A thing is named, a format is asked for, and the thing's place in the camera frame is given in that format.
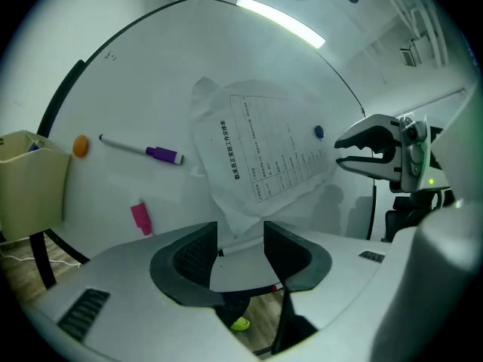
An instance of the white wall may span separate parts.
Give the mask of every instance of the white wall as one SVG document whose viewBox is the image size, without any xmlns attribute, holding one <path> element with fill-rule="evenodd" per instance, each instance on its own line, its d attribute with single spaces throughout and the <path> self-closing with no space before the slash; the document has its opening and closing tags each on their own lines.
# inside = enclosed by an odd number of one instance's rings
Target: white wall
<svg viewBox="0 0 483 362">
<path fill-rule="evenodd" d="M 434 58 L 416 67 L 406 66 L 399 48 L 411 33 L 399 21 L 374 43 L 374 48 L 366 49 L 375 65 L 362 51 L 340 70 L 367 115 L 392 115 L 472 86 L 477 75 L 463 37 L 441 10 L 439 18 L 448 43 L 448 66 L 437 69 Z"/>
<path fill-rule="evenodd" d="M 82 59 L 170 0 L 39 0 L 0 65 L 0 135 L 37 131 L 59 84 Z"/>
</svg>

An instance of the fluorescent light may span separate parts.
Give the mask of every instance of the fluorescent light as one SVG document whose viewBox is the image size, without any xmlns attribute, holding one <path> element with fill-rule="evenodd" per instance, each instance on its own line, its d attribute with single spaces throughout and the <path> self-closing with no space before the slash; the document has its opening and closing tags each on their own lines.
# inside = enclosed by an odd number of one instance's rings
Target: fluorescent light
<svg viewBox="0 0 483 362">
<path fill-rule="evenodd" d="M 276 22 L 315 48 L 320 48 L 325 43 L 325 39 L 308 26 L 281 11 L 269 7 L 268 5 L 264 5 L 254 0 L 237 0 L 236 4 L 239 7 L 247 8 L 250 11 L 256 12 L 257 14 Z"/>
</svg>

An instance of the beige bin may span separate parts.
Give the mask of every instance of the beige bin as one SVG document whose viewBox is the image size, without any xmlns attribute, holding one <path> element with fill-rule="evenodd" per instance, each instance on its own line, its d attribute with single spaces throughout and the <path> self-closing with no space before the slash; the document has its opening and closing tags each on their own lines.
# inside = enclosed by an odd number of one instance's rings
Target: beige bin
<svg viewBox="0 0 483 362">
<path fill-rule="evenodd" d="M 29 152 L 35 141 L 40 149 Z M 0 227 L 14 241 L 62 221 L 70 155 L 28 131 L 0 137 Z"/>
</svg>

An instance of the marker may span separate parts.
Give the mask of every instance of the marker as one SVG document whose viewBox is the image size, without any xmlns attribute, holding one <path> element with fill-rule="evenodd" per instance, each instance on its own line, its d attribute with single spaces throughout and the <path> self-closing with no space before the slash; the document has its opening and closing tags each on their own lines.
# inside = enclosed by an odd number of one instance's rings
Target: marker
<svg viewBox="0 0 483 362">
<path fill-rule="evenodd" d="M 44 143 L 40 142 L 39 140 L 35 140 L 33 144 L 30 146 L 28 152 L 34 152 L 35 150 L 39 150 L 43 145 Z"/>
<path fill-rule="evenodd" d="M 151 219 L 149 218 L 148 211 L 144 201 L 139 199 L 136 205 L 131 207 L 133 218 L 138 228 L 141 228 L 145 236 L 152 234 Z"/>
<path fill-rule="evenodd" d="M 184 156 L 178 152 L 172 150 L 163 149 L 160 147 L 152 148 L 147 146 L 146 148 L 140 148 L 139 146 L 129 145 L 127 143 L 119 142 L 113 138 L 106 137 L 104 134 L 99 135 L 99 139 L 107 145 L 114 146 L 116 148 L 128 150 L 129 152 L 150 155 L 151 157 L 160 160 L 171 162 L 172 164 L 181 165 L 183 163 Z"/>
</svg>

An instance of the pink marker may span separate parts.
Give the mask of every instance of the pink marker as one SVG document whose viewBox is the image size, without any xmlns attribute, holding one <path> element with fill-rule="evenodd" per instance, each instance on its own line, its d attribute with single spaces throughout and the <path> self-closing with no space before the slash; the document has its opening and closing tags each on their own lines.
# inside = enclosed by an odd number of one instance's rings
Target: pink marker
<svg viewBox="0 0 483 362">
<path fill-rule="evenodd" d="M 148 210 L 143 200 L 139 200 L 138 205 L 133 205 L 131 207 L 131 212 L 133 213 L 134 221 L 138 228 L 141 228 L 145 236 L 152 234 L 151 219 L 149 218 Z"/>
</svg>

